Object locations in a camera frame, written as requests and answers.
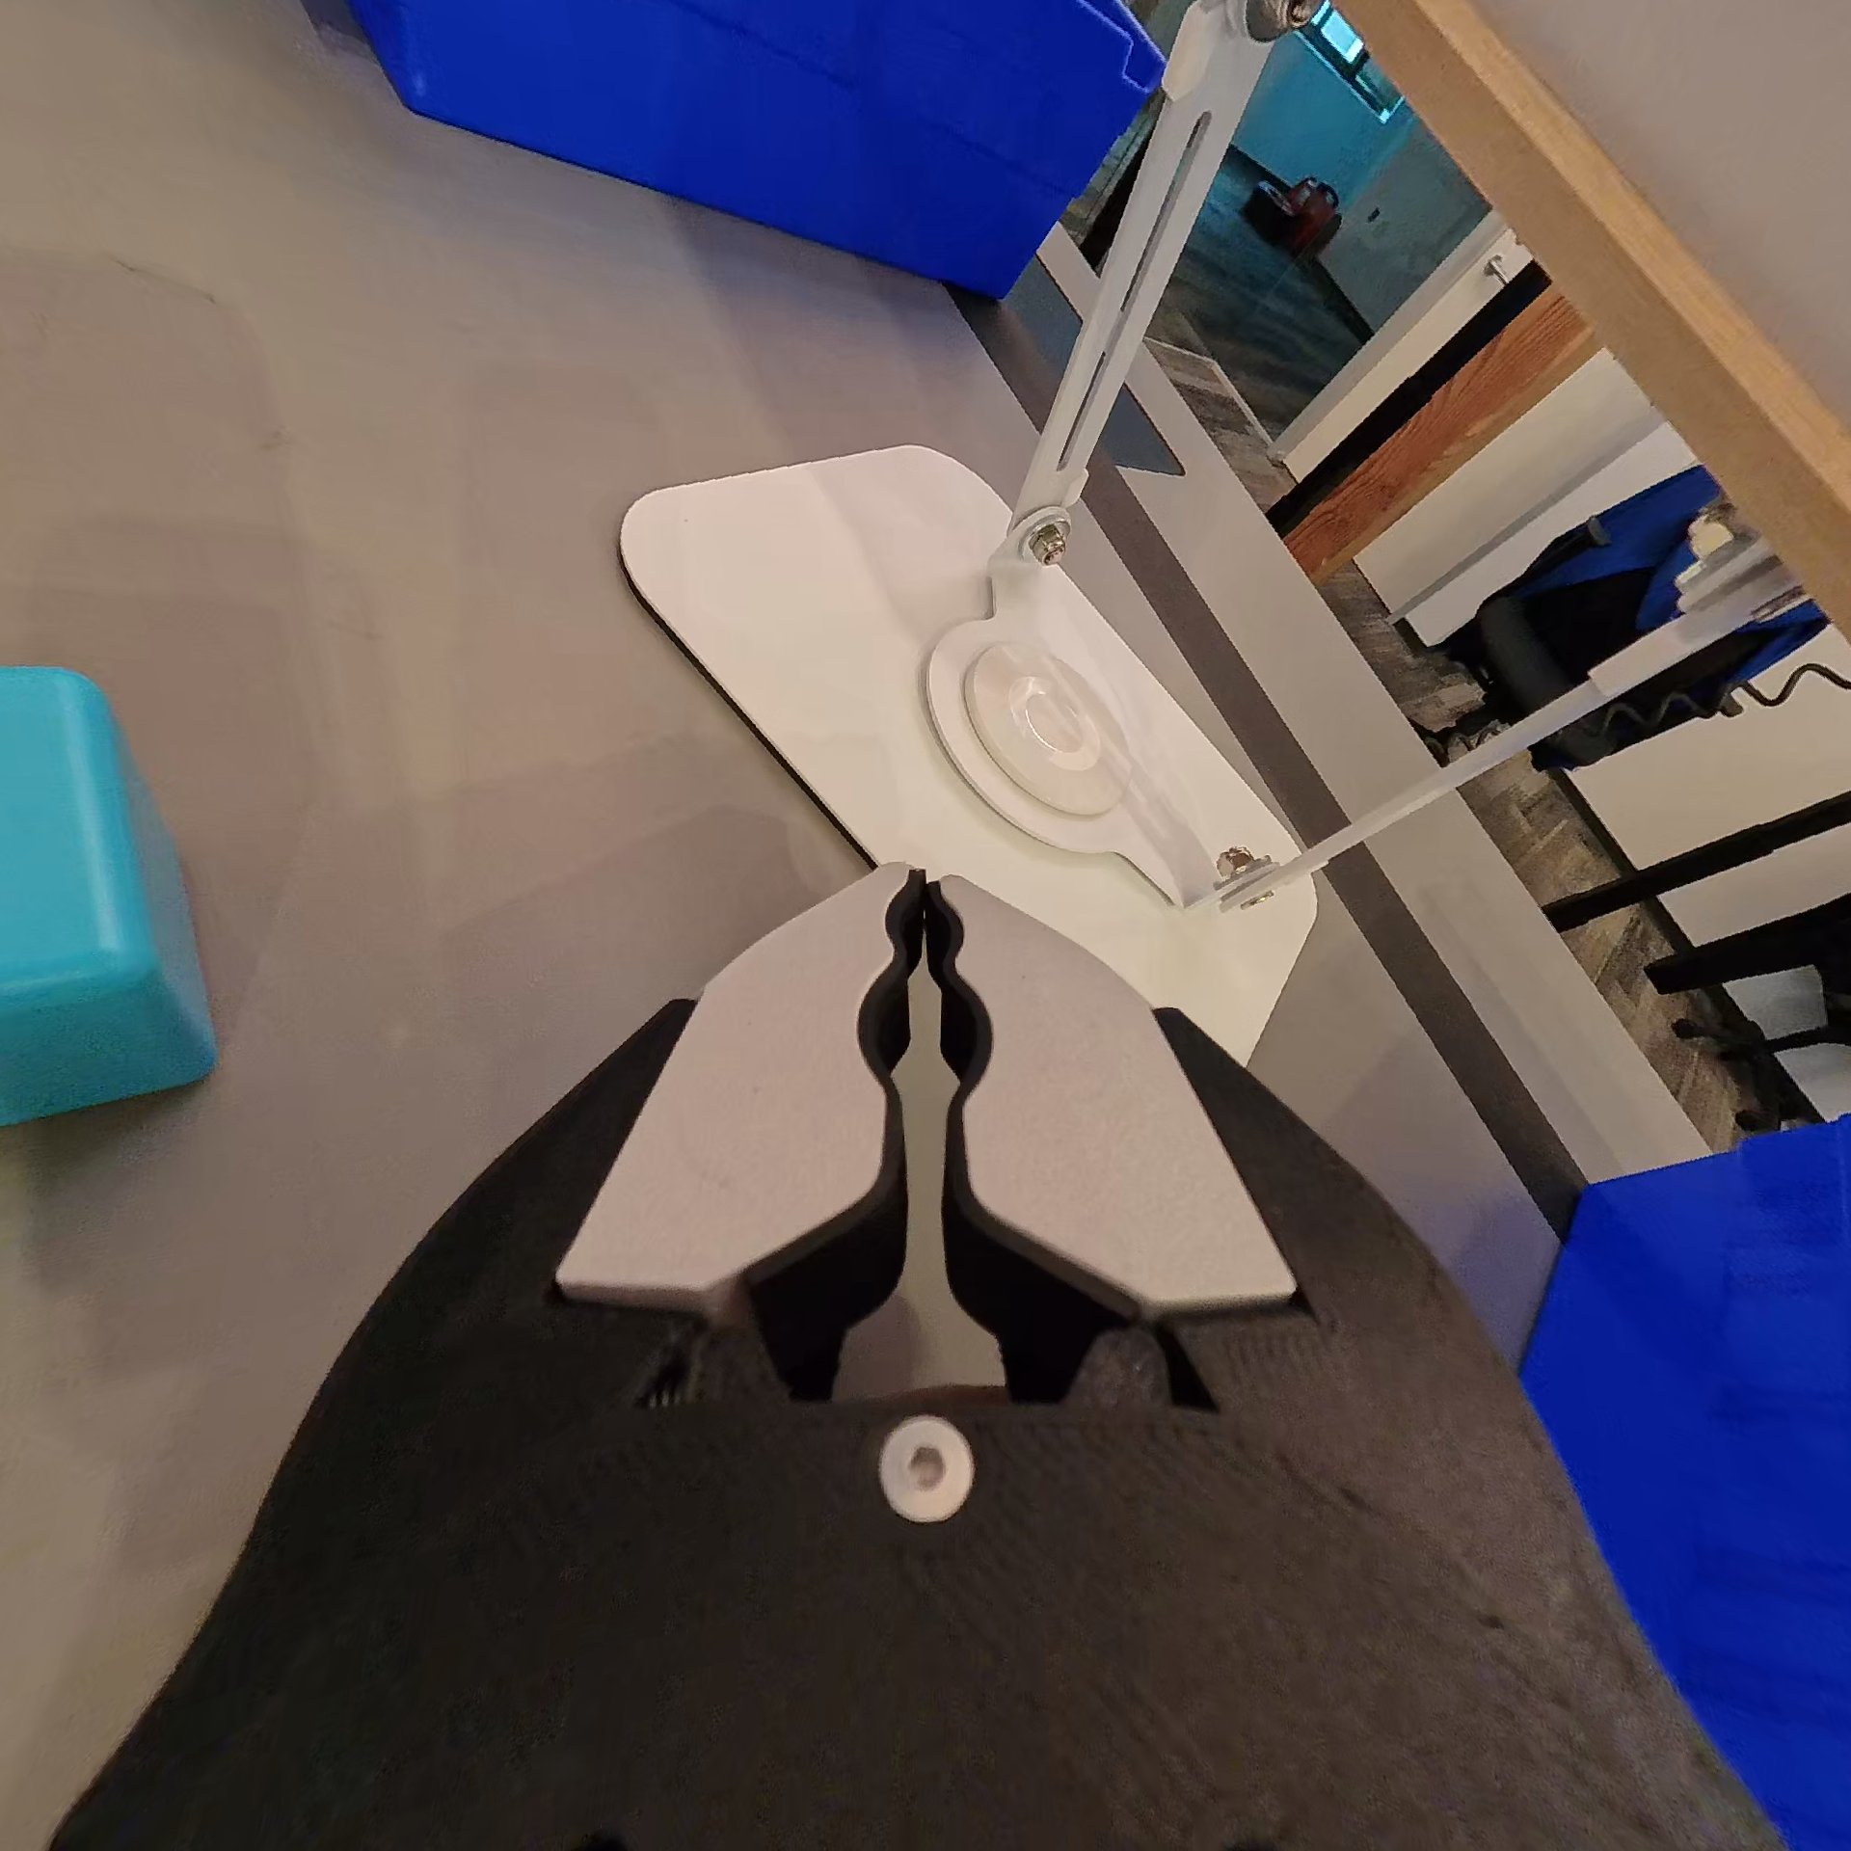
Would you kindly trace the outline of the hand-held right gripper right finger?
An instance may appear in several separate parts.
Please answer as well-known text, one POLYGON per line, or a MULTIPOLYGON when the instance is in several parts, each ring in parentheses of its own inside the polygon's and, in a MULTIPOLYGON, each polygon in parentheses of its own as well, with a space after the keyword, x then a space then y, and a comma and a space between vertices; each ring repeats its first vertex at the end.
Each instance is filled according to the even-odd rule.
POLYGON ((1018 1403, 1211 1405, 1178 1328, 1298 1283, 1160 1014, 961 875, 936 883, 940 1243, 1018 1403))

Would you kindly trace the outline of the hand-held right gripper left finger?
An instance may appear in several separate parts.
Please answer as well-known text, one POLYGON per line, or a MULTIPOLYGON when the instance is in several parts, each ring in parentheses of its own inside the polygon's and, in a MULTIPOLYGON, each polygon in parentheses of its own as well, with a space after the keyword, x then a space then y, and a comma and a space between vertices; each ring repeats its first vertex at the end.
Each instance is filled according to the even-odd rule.
POLYGON ((877 865, 703 988, 563 1252, 565 1299, 754 1328, 796 1399, 832 1396, 907 1256, 894 1069, 925 886, 877 865))

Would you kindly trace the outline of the teal cube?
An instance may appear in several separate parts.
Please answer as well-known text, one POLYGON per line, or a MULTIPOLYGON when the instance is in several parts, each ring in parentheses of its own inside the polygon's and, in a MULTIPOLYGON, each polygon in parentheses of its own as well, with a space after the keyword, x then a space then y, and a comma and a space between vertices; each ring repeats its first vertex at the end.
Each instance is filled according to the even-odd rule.
POLYGON ((2 1124, 218 1064, 178 852, 102 687, 2 671, 2 1124))

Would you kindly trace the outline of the blue plastic bin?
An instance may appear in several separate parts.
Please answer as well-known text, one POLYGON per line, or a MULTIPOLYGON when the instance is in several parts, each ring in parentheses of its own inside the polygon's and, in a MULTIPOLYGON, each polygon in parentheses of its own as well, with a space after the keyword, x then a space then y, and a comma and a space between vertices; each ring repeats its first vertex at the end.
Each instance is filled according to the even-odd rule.
POLYGON ((1160 81, 1124 5, 352 1, 400 101, 1002 297, 1160 81))
POLYGON ((1519 1372, 1712 1743, 1846 1848, 1846 1118, 1591 1185, 1519 1372))

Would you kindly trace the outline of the grey desk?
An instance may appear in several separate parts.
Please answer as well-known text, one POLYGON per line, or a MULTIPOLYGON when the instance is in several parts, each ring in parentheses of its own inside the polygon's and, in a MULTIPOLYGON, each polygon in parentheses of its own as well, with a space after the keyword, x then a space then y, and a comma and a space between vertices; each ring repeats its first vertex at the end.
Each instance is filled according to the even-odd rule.
POLYGON ((331 7, 5 5, 5 664, 107 695, 208 1080, 5 1130, 5 1846, 1714 1846, 1512 1369, 1160 1010, 1310 1306, 796 1394, 556 1283, 695 996, 859 869, 616 523, 993 481, 946 291, 409 117, 331 7))

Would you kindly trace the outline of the white stand base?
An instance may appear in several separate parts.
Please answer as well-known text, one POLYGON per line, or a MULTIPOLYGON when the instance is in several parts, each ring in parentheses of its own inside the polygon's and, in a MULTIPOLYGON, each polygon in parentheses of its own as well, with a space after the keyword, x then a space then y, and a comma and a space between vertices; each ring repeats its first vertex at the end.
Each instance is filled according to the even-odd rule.
POLYGON ((653 491, 616 548, 641 604, 873 864, 969 879, 1247 1060, 1312 890, 1181 909, 1117 855, 1028 838, 940 747, 930 653, 987 614, 1007 515, 961 460, 890 448, 653 491))

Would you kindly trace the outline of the black metal bar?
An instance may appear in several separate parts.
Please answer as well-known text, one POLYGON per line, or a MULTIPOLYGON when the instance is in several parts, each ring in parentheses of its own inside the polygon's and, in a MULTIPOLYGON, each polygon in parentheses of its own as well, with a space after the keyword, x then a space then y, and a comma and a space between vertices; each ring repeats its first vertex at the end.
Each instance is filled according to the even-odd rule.
POLYGON ((1662 957, 1646 967, 1649 982, 1673 996, 1814 969, 1826 996, 1849 990, 1849 897, 1662 957))
POLYGON ((1816 840, 1849 825, 1849 794, 1795 808, 1772 822, 1732 830, 1720 840, 1687 848, 1663 862, 1624 873, 1601 886, 1553 899, 1542 917, 1560 935, 1576 931, 1596 919, 1636 907, 1666 892, 1696 886, 1722 873, 1763 862, 1782 848, 1816 840))

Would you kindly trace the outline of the black office chair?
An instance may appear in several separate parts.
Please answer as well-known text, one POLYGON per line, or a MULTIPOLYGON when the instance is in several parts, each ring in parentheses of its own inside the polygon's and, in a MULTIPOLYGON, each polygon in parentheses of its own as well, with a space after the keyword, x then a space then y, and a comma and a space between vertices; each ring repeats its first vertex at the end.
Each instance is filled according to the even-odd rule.
MULTIPOLYGON (((1570 574, 1578 557, 1534 570, 1487 600, 1444 650, 1484 690, 1484 707, 1505 723, 1560 699, 1633 641, 1677 616, 1677 565, 1570 574)), ((1633 687, 1617 703, 1534 747, 1537 772, 1582 772, 1678 725, 1718 713, 1726 699, 1814 641, 1826 620, 1814 606, 1707 643, 1633 687)))

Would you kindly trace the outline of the wooden tabletop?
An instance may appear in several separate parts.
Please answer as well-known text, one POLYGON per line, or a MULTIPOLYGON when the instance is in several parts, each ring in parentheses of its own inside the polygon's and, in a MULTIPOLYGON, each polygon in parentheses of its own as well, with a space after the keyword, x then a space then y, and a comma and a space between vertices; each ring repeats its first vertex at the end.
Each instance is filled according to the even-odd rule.
POLYGON ((1420 498, 1546 399, 1600 347, 1537 265, 1477 311, 1266 514, 1312 585, 1351 567, 1420 498))

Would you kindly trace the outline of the blue cloth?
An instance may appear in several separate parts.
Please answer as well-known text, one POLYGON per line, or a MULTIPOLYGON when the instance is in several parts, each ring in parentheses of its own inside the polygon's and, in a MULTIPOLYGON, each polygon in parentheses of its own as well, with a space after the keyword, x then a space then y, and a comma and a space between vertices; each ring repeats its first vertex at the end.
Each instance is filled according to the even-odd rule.
MULTIPOLYGON (((1693 465, 1591 520, 1603 542, 1588 544, 1576 562, 1561 567, 1556 589, 1572 590, 1582 604, 1603 613, 1606 632, 1591 657, 1596 664, 1677 616, 1677 578, 1695 562, 1690 523, 1718 496, 1720 487, 1710 471, 1693 465)), ((1829 622, 1816 604, 1802 604, 1766 624, 1738 631, 1720 641, 1720 666, 1698 671, 1698 687, 1733 687, 1759 679, 1826 627, 1829 622)))

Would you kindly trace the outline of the white table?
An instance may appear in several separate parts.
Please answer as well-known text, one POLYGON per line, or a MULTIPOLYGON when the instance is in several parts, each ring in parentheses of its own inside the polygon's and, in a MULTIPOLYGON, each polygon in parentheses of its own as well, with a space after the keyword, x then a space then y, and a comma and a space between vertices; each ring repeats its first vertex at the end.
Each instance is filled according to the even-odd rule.
POLYGON ((1268 442, 1271 460, 1296 481, 1307 477, 1479 311, 1494 304, 1528 259, 1505 217, 1487 214, 1268 442))

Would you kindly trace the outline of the red object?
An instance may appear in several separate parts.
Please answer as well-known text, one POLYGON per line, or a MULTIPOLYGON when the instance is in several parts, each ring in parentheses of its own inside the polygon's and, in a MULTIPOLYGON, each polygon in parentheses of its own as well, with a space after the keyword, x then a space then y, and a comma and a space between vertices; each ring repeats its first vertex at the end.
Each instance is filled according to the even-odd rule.
POLYGON ((1342 224, 1338 190, 1317 176, 1305 176, 1286 188, 1262 179, 1247 193, 1240 216, 1262 243, 1296 263, 1322 253, 1342 224))

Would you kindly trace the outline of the wood-edged board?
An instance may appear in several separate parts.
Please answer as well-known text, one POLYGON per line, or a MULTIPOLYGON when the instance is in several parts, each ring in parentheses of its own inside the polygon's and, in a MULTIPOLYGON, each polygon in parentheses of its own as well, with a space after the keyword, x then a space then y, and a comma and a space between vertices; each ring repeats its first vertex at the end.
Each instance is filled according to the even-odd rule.
POLYGON ((1349 5, 1846 631, 1846 5, 1349 5))

